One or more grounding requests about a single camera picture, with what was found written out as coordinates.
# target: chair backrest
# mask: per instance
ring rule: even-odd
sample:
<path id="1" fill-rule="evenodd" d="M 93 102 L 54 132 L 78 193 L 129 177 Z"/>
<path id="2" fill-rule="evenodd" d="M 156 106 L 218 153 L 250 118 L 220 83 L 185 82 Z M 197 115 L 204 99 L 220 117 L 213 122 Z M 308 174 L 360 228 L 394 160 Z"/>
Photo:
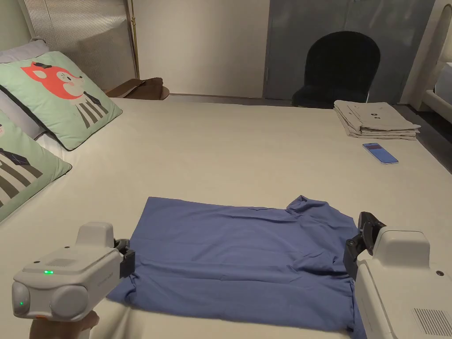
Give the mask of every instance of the chair backrest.
<path id="1" fill-rule="evenodd" d="M 305 85 L 344 88 L 367 94 L 380 64 L 375 41 L 358 32 L 335 32 L 309 49 Z"/>

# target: beige folded shirt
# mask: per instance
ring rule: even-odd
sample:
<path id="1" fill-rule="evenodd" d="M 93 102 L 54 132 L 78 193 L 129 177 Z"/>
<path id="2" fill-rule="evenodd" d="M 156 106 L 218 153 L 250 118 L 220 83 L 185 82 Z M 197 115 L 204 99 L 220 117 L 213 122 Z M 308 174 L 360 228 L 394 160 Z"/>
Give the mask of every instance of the beige folded shirt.
<path id="1" fill-rule="evenodd" d="M 351 137 L 415 140 L 419 133 L 419 125 L 403 118 L 387 103 L 361 104 L 337 100 L 334 104 L 334 110 Z"/>

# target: smartphone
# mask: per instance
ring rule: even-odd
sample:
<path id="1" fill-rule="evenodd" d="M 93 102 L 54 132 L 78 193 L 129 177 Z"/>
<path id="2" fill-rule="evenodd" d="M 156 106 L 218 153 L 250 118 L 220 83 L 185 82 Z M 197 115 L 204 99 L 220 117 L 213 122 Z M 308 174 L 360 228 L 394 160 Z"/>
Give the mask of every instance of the smartphone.
<path id="1" fill-rule="evenodd" d="M 383 147 L 381 147 L 377 143 L 363 144 L 363 146 L 374 157 L 376 157 L 382 164 L 397 164 L 399 162 L 387 150 L 385 150 Z"/>

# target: fox print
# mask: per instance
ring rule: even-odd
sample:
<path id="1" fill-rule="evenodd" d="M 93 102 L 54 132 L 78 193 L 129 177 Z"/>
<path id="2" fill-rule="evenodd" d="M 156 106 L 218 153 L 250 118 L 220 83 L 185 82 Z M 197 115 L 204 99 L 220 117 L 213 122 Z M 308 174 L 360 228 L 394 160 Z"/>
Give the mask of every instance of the fox print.
<path id="1" fill-rule="evenodd" d="M 0 148 L 0 207 L 41 175 L 27 158 Z"/>
<path id="2" fill-rule="evenodd" d="M 108 113 L 99 99 L 85 92 L 82 76 L 76 77 L 64 68 L 40 62 L 32 62 L 31 66 L 22 67 L 22 70 L 33 80 L 42 83 L 50 93 L 75 105 L 86 128 Z"/>

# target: upholstered headboard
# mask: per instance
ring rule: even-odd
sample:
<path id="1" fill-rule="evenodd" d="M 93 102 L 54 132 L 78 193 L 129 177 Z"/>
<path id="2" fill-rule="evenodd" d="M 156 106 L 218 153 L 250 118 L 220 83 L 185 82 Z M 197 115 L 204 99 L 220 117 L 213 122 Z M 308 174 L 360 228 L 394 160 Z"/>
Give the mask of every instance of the upholstered headboard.
<path id="1" fill-rule="evenodd" d="M 417 110 L 427 90 L 435 87 L 438 76 L 446 62 L 452 62 L 452 0 L 445 5 L 438 20 L 427 55 L 411 95 L 410 104 Z"/>

